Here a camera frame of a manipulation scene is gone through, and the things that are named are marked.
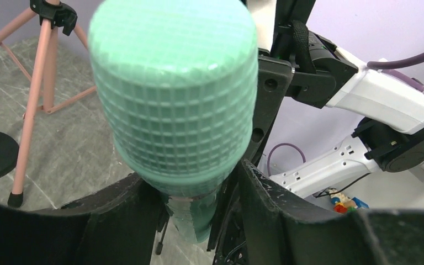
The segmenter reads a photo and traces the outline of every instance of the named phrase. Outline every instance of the colorful toy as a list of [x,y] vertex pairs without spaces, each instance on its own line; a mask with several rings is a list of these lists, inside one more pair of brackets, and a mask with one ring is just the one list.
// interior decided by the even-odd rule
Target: colorful toy
[[332,204],[334,204],[334,211],[338,213],[345,214],[356,211],[359,208],[369,208],[368,204],[364,203],[360,199],[345,196],[338,192],[337,189],[330,188],[327,192],[331,193],[330,197]]

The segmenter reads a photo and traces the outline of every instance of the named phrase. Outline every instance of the cable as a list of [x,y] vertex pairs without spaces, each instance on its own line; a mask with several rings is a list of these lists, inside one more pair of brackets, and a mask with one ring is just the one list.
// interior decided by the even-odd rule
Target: cable
[[244,245],[246,244],[246,240],[244,240],[243,241],[243,243],[241,243],[241,244],[239,244],[238,246],[236,246],[234,249],[232,249],[228,254],[227,254],[227,256],[225,257],[225,262],[227,262],[229,259],[230,259],[230,257],[231,257],[231,255],[233,255],[235,252],[237,252],[240,248],[242,248]]
[[368,176],[368,175],[370,175],[371,173],[367,173],[367,174],[365,174],[365,175],[363,175],[363,176],[361,176],[361,177],[359,177],[359,178],[357,178],[357,179],[355,179],[354,181],[352,181],[349,185],[347,185],[347,186],[345,186],[345,187],[343,187],[341,190],[339,190],[338,192],[333,192],[333,193],[326,193],[326,194],[323,194],[327,189],[324,189],[323,191],[321,191],[318,195],[316,195],[315,196],[315,198],[321,198],[321,197],[324,197],[324,196],[329,196],[329,195],[334,195],[334,194],[337,194],[337,193],[340,193],[340,192],[343,192],[344,190],[346,190],[346,189],[348,189],[350,186],[352,186],[352,185],[354,185],[355,183],[357,183],[360,179],[362,179],[362,178],[364,178],[364,177],[366,177],[366,176]]
[[415,88],[416,90],[418,90],[420,92],[423,92],[423,90],[424,90],[423,84],[421,84],[418,81],[406,76],[405,74],[403,74],[399,71],[396,71],[396,70],[393,70],[393,69],[385,69],[385,70],[382,70],[382,73],[386,73],[390,76],[394,76],[395,78],[403,81],[404,83],[408,84],[409,86]]
[[367,63],[368,68],[379,70],[379,69],[399,69],[399,68],[405,68],[413,65],[418,65],[419,63],[424,62],[424,53],[421,53],[419,55],[406,58],[399,61],[392,61],[392,62],[376,62],[371,61]]
[[305,154],[303,153],[303,151],[302,151],[300,148],[298,148],[298,146],[296,146],[296,145],[294,145],[294,144],[290,144],[290,143],[288,143],[288,142],[283,142],[283,143],[281,143],[281,144],[278,144],[278,145],[274,146],[274,147],[271,149],[271,151],[269,152],[269,156],[267,157],[267,175],[268,175],[268,176],[271,176],[271,156],[272,156],[272,153],[273,153],[273,152],[274,152],[277,148],[279,148],[279,147],[281,147],[281,146],[291,146],[291,147],[295,148],[295,149],[298,151],[298,153],[300,153],[301,159],[303,159],[303,163],[305,163],[305,162],[306,162]]

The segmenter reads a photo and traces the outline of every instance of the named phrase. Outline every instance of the marble floor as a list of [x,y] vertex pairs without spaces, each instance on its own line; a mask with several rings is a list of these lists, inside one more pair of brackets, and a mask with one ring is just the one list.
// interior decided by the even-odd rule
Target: marble floor
[[[32,72],[38,39],[10,48],[29,73]],[[61,103],[93,86],[86,60],[60,45],[55,103]],[[22,115],[28,99],[29,81],[0,48],[0,131],[20,141]],[[53,114],[37,113],[25,178],[23,210],[58,208],[96,192],[127,176],[131,170],[114,150],[110,128],[96,93]],[[14,172],[0,178],[0,203],[5,204]],[[151,264],[210,265],[213,253],[206,242],[196,246],[179,239],[168,227],[163,254]]]

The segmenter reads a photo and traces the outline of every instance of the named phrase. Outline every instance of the translucent green plastic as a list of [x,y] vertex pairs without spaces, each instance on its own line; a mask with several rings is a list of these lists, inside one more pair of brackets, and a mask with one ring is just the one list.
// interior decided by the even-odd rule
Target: translucent green plastic
[[186,239],[206,239],[219,185],[252,132],[258,55],[248,10],[238,0],[107,0],[88,46],[116,149],[167,196],[180,233],[189,226]]

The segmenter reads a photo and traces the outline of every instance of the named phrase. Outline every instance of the gray floor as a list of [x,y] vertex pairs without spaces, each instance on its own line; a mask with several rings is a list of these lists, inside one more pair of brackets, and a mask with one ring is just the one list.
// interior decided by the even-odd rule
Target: gray floor
[[[37,41],[31,38],[10,47],[30,74]],[[57,66],[56,104],[93,85],[89,63],[61,45]],[[0,131],[17,141],[22,133],[28,90],[27,78],[0,49]],[[22,209],[60,207],[130,172],[114,150],[100,101],[93,93],[56,113],[39,112],[35,117]],[[11,172],[0,178],[0,203],[7,201],[13,176]],[[163,254],[153,255],[151,264],[211,264],[213,254],[204,251],[206,243],[195,246],[181,241],[173,225],[167,233]]]

